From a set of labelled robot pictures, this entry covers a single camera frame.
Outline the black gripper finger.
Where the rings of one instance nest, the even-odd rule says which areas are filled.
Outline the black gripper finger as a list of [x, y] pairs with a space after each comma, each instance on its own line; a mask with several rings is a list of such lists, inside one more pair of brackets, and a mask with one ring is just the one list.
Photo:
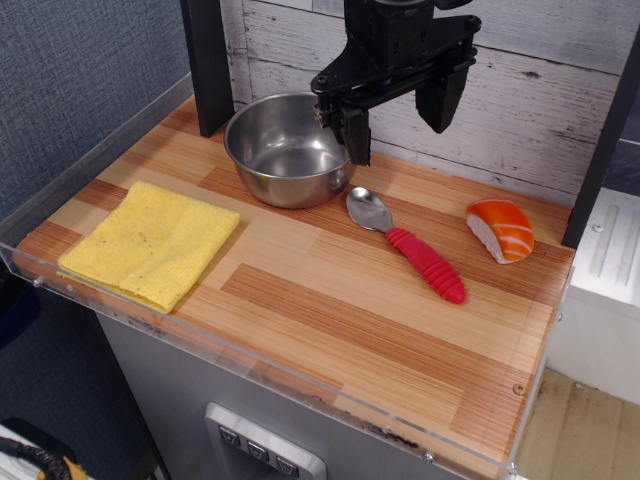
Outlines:
[[329, 128], [336, 141], [343, 145], [354, 165], [369, 166], [371, 161], [371, 130], [369, 112], [351, 106], [314, 106], [314, 116], [322, 128]]
[[468, 70], [469, 67], [436, 70], [416, 89], [418, 114], [435, 133], [441, 134], [451, 125], [466, 86]]

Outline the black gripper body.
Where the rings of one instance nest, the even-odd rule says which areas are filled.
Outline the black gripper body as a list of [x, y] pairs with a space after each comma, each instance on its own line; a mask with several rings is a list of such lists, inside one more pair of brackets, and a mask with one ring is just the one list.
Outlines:
[[323, 107], [374, 107], [423, 85], [436, 71], [471, 67], [475, 15], [435, 17], [464, 1], [346, 1], [347, 43], [311, 90]]

